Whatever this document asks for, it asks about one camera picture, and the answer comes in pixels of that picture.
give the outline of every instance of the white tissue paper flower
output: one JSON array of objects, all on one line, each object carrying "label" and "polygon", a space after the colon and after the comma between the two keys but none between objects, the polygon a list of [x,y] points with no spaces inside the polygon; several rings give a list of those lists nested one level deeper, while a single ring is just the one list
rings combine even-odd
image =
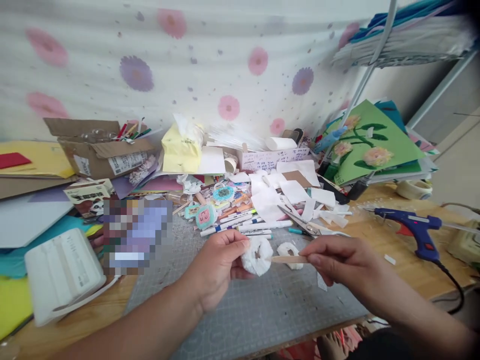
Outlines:
[{"label": "white tissue paper flower", "polygon": [[[298,256],[299,250],[291,242],[281,243],[276,251],[280,256]],[[304,267],[303,264],[286,264],[292,270],[300,270]]]},{"label": "white tissue paper flower", "polygon": [[243,268],[249,273],[262,276],[270,269],[274,250],[266,237],[250,238],[250,248],[241,258]]}]

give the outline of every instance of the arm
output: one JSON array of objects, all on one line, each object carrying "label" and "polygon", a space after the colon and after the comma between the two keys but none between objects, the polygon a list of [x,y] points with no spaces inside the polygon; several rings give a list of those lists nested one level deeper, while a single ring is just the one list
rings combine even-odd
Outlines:
[{"label": "arm", "polygon": [[367,309],[396,328],[412,348],[435,359],[466,359],[476,334],[436,308],[404,282],[370,247],[357,238],[322,236],[299,255],[332,286],[341,283]]},{"label": "arm", "polygon": [[125,317],[70,345],[54,359],[168,359],[227,292],[247,279],[239,261],[250,246],[238,231],[212,235],[187,271]]}]

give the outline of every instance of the gray cutting mat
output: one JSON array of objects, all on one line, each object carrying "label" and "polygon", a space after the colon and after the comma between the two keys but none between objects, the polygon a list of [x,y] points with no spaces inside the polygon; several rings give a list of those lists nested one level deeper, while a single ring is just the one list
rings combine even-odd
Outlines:
[{"label": "gray cutting mat", "polygon": [[[125,314],[176,281],[206,240],[193,231],[193,223],[178,216],[173,217],[173,233],[172,254],[162,256],[170,259],[168,264],[138,277]],[[275,255],[281,243],[294,243],[299,250],[308,243],[286,228],[272,234]],[[318,288],[313,266],[290,270],[285,264],[272,264],[261,277],[233,281],[217,309],[204,317],[172,359],[236,359],[367,313],[343,285],[328,292]]]}]

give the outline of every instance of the desk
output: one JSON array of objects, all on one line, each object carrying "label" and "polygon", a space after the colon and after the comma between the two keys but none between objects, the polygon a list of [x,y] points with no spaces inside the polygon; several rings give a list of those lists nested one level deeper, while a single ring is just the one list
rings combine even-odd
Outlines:
[{"label": "desk", "polygon": [[[403,237],[398,238],[391,228],[382,225],[366,211],[360,210],[358,205],[415,211],[419,216],[432,215],[452,223],[464,223],[465,219],[427,200],[403,199],[395,194],[394,189],[394,185],[374,185],[363,194],[359,201],[351,202],[351,210],[353,210],[354,215],[348,216],[349,224],[343,231],[352,236],[368,240],[382,257],[387,254],[394,258],[396,260],[396,266],[394,267],[396,272],[423,297],[431,299],[455,290],[455,286],[449,278],[435,265],[422,261],[414,255],[415,241],[405,241]],[[446,243],[455,237],[457,231],[442,228],[430,231],[430,234],[438,247],[442,263],[460,285],[465,287],[473,283],[470,275],[475,272],[463,262],[453,258],[445,250]],[[57,324],[37,328],[33,321],[30,322],[15,336],[14,342],[21,348],[18,358],[45,359],[67,345],[120,318],[136,279],[137,277],[134,275],[122,277],[111,289],[77,311],[67,315]],[[279,344],[275,348],[265,349],[253,355],[267,354],[355,322],[357,320],[338,324],[334,328],[319,329],[319,331],[308,336],[292,339],[288,343]]]}]

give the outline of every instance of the handwritten note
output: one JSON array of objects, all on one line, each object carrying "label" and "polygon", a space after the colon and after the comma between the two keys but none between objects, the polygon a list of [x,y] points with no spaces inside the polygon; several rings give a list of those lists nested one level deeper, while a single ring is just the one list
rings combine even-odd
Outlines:
[{"label": "handwritten note", "polygon": [[311,159],[309,150],[308,147],[302,147],[291,150],[241,153],[240,168],[253,171],[274,169],[277,162],[289,163]]}]

